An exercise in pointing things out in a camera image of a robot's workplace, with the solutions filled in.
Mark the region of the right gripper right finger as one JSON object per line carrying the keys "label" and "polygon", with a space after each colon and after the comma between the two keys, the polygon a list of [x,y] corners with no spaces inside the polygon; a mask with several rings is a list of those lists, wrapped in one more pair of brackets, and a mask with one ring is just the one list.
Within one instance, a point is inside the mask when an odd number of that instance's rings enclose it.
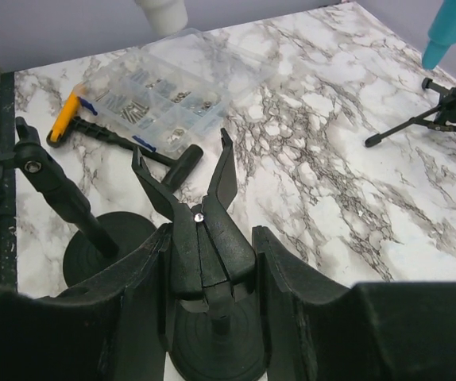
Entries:
{"label": "right gripper right finger", "polygon": [[329,279],[253,229],[271,380],[456,380],[456,282]]}

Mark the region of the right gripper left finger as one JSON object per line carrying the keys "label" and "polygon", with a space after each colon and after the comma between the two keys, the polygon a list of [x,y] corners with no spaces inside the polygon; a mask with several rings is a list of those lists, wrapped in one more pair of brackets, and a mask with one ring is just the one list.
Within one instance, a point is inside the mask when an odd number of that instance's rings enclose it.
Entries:
{"label": "right gripper left finger", "polygon": [[0,287],[0,380],[161,380],[170,225],[54,298]]}

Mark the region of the black shock-mount round stand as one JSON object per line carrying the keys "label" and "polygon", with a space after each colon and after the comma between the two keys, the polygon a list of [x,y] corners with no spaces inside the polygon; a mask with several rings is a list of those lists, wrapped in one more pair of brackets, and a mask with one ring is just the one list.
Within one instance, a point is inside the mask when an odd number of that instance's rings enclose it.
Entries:
{"label": "black shock-mount round stand", "polygon": [[78,230],[64,252],[63,275],[73,287],[115,264],[138,248],[156,230],[147,218],[130,212],[95,217],[82,191],[42,147],[37,129],[17,117],[18,142],[10,152],[0,147],[0,209],[5,198],[2,173],[19,169],[47,204]]}

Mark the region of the short black clip stand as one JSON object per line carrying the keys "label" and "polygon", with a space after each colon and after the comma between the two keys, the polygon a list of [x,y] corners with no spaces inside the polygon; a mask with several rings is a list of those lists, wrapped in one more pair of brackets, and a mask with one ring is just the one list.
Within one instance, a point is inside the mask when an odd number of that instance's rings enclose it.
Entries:
{"label": "short black clip stand", "polygon": [[201,203],[189,207],[133,152],[155,211],[172,223],[168,286],[176,301],[170,357],[186,380],[258,380],[266,360],[257,314],[257,256],[227,210],[238,192],[234,144],[222,152]]}

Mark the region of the white microphone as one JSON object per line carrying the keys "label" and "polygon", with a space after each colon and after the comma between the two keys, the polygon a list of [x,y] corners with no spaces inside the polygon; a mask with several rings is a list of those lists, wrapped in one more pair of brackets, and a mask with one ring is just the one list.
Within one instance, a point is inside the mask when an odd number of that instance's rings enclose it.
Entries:
{"label": "white microphone", "polygon": [[166,37],[178,33],[188,23],[184,0],[135,0],[154,32]]}

